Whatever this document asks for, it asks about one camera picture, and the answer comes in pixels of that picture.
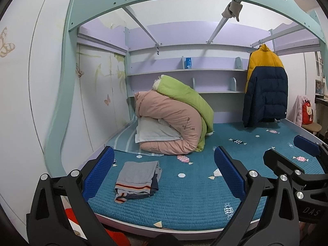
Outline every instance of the stool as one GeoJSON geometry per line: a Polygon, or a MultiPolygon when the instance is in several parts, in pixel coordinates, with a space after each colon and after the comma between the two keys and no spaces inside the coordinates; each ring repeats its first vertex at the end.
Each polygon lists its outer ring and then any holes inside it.
{"type": "Polygon", "coordinates": [[[322,126],[315,122],[313,122],[312,124],[309,124],[309,125],[301,125],[301,127],[303,129],[311,132],[312,134],[319,133],[322,129],[322,126]]]}

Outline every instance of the blue box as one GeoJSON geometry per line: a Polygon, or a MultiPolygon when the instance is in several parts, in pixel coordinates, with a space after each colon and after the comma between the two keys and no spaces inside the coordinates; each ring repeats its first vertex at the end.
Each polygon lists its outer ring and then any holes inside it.
{"type": "Polygon", "coordinates": [[[186,69],[191,69],[191,57],[186,57],[186,69]]]}

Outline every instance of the orange stripe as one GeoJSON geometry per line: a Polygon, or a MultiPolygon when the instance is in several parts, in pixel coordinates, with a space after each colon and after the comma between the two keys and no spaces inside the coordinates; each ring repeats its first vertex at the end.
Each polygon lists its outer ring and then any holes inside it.
{"type": "Polygon", "coordinates": [[[119,184],[119,183],[116,183],[115,187],[116,186],[121,186],[121,187],[125,187],[125,188],[129,188],[129,189],[136,189],[136,190],[142,190],[142,189],[150,189],[149,186],[144,186],[144,187],[133,187],[133,186],[126,186],[126,185],[123,185],[123,184],[119,184]]]}

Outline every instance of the cartoon bag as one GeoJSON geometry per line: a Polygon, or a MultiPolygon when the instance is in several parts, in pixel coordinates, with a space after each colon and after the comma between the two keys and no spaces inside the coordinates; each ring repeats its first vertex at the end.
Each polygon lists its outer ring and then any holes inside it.
{"type": "Polygon", "coordinates": [[[310,101],[306,101],[302,106],[302,124],[309,125],[313,123],[313,109],[310,101]]]}

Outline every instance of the yellow and navy puffer jacket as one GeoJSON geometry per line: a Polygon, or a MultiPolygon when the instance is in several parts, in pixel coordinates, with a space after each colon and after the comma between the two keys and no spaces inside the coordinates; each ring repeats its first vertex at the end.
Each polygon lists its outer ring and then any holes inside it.
{"type": "Polygon", "coordinates": [[[245,127],[286,118],[288,77],[280,58],[265,44],[250,55],[244,98],[245,127]]]}

